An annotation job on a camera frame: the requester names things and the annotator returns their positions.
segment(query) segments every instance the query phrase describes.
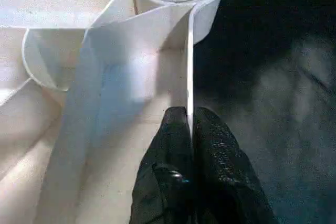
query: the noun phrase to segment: gloved hand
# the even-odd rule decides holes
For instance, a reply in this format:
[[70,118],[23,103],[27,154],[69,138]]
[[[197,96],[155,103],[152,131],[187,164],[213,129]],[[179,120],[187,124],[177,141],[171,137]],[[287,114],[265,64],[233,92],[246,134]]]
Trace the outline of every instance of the gloved hand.
[[205,108],[194,122],[192,144],[185,109],[166,111],[140,164],[130,224],[277,223],[227,125]]

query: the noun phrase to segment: black glove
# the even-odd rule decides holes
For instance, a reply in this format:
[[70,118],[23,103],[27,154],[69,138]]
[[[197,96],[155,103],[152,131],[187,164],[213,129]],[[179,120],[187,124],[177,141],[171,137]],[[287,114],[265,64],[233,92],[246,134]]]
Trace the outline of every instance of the black glove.
[[194,121],[192,149],[185,109],[166,111],[140,164],[130,224],[277,223],[227,125],[205,108]]

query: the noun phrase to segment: black fabric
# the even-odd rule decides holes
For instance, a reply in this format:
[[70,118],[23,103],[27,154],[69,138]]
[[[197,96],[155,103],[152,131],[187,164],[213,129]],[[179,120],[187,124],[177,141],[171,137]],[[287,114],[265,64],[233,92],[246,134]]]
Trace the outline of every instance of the black fabric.
[[194,144],[201,223],[277,223],[248,157],[208,109],[195,110]]
[[249,159],[219,117],[196,109],[194,133],[193,150],[185,109],[166,111],[140,164],[130,224],[185,224],[194,216],[200,224],[277,223]]
[[185,108],[169,108],[133,190],[130,224],[185,224],[192,206],[190,132]]
[[248,155],[280,223],[336,223],[335,0],[222,0],[194,47],[195,106]]

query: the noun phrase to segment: dark fabric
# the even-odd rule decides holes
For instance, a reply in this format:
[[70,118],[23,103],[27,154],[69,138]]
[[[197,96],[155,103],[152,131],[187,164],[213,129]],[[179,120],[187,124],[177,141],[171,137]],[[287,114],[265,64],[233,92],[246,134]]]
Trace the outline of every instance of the dark fabric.
[[247,156],[208,109],[195,110],[194,149],[185,109],[168,109],[140,164],[130,224],[191,223],[196,212],[200,224],[277,223]]
[[194,48],[195,106],[249,157],[280,223],[336,223],[335,0],[222,0]]
[[130,224],[185,224],[193,174],[185,108],[169,108],[139,167]]
[[248,157],[208,109],[195,110],[194,144],[201,223],[277,223]]

